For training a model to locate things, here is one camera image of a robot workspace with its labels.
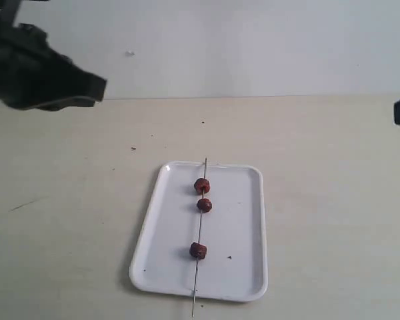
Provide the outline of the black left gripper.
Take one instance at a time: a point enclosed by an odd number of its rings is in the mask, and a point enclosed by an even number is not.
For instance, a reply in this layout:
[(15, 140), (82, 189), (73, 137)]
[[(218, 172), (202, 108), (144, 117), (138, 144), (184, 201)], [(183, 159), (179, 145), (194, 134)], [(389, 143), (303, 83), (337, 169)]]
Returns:
[(54, 51), (38, 26), (16, 24), (21, 4), (0, 1), (0, 101), (12, 109), (50, 112), (102, 101), (107, 80)]

